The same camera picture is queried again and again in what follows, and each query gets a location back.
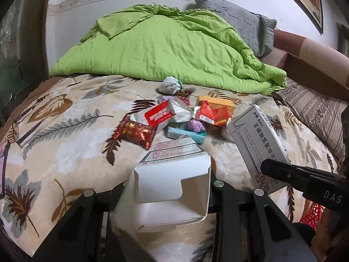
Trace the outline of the white medicine box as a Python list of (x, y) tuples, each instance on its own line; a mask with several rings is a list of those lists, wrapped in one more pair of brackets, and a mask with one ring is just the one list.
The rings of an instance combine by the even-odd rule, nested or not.
[(255, 188), (272, 194), (287, 185), (262, 173), (261, 165), (265, 159), (287, 164), (290, 160), (270, 121), (258, 105), (252, 105), (228, 121), (227, 129), (239, 149)]

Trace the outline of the white cardboard box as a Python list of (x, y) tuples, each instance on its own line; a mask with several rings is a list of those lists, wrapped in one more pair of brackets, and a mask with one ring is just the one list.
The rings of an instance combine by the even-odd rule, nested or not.
[(166, 232), (204, 220), (210, 173), (210, 155), (190, 137), (156, 144), (133, 171), (135, 231)]

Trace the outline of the teal tissue pack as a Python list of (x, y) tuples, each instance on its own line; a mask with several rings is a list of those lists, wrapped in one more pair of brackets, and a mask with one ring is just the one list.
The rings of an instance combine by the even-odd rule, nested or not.
[(185, 137), (190, 137), (193, 141), (195, 141), (197, 144), (201, 145), (206, 140), (206, 132), (201, 131), (199, 133), (195, 133), (193, 131), (187, 131), (184, 129), (174, 128), (174, 127), (168, 127), (167, 128), (167, 137), (179, 140)]

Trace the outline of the purple paper ball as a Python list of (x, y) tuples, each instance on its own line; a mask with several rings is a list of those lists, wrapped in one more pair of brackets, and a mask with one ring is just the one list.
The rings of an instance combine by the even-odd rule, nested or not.
[(186, 124), (186, 129), (188, 131), (192, 131), (194, 133), (200, 133), (200, 132), (206, 131), (205, 126), (200, 121), (198, 121), (196, 119), (191, 119)]

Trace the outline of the red plastic basket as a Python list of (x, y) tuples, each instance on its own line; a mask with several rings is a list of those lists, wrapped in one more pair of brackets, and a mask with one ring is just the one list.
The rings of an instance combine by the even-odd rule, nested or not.
[(301, 224), (308, 225), (312, 229), (316, 230), (324, 209), (325, 208), (323, 206), (312, 202), (309, 209), (302, 215), (299, 222)]

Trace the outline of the striped beige pillow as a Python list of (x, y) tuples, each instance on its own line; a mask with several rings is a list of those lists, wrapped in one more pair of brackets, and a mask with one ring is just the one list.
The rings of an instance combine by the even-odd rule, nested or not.
[(329, 148), (340, 162), (345, 157), (341, 114), (348, 106), (343, 100), (322, 95), (287, 78), (287, 86), (273, 94)]

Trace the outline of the torn red carton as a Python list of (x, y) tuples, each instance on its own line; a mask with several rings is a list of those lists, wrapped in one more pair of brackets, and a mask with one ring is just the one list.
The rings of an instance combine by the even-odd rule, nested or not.
[(229, 107), (223, 106), (213, 109), (207, 101), (203, 101), (196, 112), (195, 119), (214, 126), (226, 125), (231, 119)]

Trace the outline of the brown beige headboard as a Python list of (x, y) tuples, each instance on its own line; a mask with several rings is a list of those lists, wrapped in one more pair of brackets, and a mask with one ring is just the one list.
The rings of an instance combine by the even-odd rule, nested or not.
[(285, 70), (309, 89), (348, 102), (348, 57), (331, 47), (276, 30), (273, 50), (262, 62)]

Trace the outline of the dark red snack wrapper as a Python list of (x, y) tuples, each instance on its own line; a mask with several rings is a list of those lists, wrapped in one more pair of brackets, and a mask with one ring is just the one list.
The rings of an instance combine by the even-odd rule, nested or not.
[(145, 125), (131, 120), (130, 116), (126, 115), (114, 131), (112, 138), (115, 140), (127, 140), (141, 145), (145, 150), (149, 150), (157, 128), (158, 125)]

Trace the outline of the orange medicine box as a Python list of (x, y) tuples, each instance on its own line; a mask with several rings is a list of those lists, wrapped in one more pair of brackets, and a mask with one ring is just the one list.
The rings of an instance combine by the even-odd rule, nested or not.
[(201, 106), (202, 102), (206, 101), (211, 109), (218, 109), (222, 107), (227, 107), (228, 110), (233, 113), (235, 110), (235, 105), (231, 100), (228, 99), (221, 99), (221, 98), (215, 98), (215, 97), (207, 97), (207, 96), (198, 96), (196, 105)]

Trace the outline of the leaf pattern blanket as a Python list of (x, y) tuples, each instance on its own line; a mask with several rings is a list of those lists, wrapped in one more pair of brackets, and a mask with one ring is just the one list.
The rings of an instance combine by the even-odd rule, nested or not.
[[(126, 114), (157, 105), (158, 82), (123, 76), (81, 75), (52, 78), (41, 84), (13, 112), (1, 131), (9, 141), (5, 169), (5, 198), (1, 199), (1, 231), (28, 259), (59, 219), (87, 189), (104, 192), (128, 179), (146, 154), (142, 146), (122, 140), (104, 152)], [(272, 97), (232, 93), (192, 84), (179, 97), (194, 106), (198, 96), (231, 100), (234, 116), (258, 105), (268, 117), (294, 164), (328, 172), (338, 160), (290, 108)], [(236, 189), (251, 189), (251, 177), (237, 146), (207, 127), (203, 148), (214, 160), (217, 177)], [(209, 261), (214, 215), (170, 233), (143, 234), (142, 246), (157, 261)]]

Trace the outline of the red white tissue pack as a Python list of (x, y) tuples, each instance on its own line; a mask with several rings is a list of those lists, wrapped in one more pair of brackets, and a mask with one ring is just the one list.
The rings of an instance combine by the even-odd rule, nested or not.
[(133, 121), (153, 126), (158, 125), (157, 131), (165, 128), (169, 123), (184, 123), (190, 121), (194, 116), (192, 108), (179, 99), (165, 101), (154, 107), (144, 109), (131, 114)]

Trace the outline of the pink notebook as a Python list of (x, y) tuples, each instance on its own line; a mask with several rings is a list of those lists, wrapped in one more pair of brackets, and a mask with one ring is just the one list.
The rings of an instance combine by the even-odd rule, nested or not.
[(11, 143), (6, 141), (0, 146), (0, 197), (1, 199), (5, 194), (5, 169), (7, 165), (7, 157)]

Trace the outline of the dark window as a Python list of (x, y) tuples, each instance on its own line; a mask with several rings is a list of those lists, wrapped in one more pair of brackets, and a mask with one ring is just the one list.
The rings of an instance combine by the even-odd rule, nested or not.
[(349, 57), (349, 28), (337, 23), (338, 28), (338, 51)]

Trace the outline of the grey quilted pillow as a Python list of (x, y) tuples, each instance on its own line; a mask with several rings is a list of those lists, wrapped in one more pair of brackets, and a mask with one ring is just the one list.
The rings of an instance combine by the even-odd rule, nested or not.
[(224, 0), (195, 0), (201, 9), (210, 10), (238, 32), (258, 58), (269, 55), (274, 46), (275, 19), (255, 14), (234, 3)]

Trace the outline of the purple foil wrapper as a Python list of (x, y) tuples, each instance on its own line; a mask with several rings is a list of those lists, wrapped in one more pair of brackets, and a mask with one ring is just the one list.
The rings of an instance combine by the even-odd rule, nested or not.
[(190, 106), (190, 100), (186, 99), (186, 98), (181, 98), (181, 97), (174, 97), (174, 96), (162, 96), (162, 97), (159, 97), (157, 99), (157, 103), (160, 104), (162, 102), (165, 102), (165, 101), (172, 101), (174, 99), (179, 99), (181, 100), (182, 102), (184, 102), (187, 106)]

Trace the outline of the crumpled white green paper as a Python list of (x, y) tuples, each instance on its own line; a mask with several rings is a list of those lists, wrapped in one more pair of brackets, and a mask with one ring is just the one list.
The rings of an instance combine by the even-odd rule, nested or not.
[(183, 89), (183, 84), (177, 78), (172, 76), (168, 76), (164, 81), (161, 82), (159, 87), (157, 88), (158, 93), (162, 93), (164, 95), (174, 95), (178, 91)]

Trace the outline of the glass wooden door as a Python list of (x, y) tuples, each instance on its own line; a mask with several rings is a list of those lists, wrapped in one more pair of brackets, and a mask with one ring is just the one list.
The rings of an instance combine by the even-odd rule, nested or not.
[(1, 5), (1, 121), (48, 77), (44, 27), (48, 0)]

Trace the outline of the green quilt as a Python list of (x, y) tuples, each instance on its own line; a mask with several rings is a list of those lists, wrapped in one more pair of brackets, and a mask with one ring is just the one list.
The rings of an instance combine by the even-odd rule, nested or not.
[(209, 10), (138, 4), (99, 18), (50, 76), (119, 74), (270, 95), (286, 87), (283, 69), (262, 63), (238, 32)]

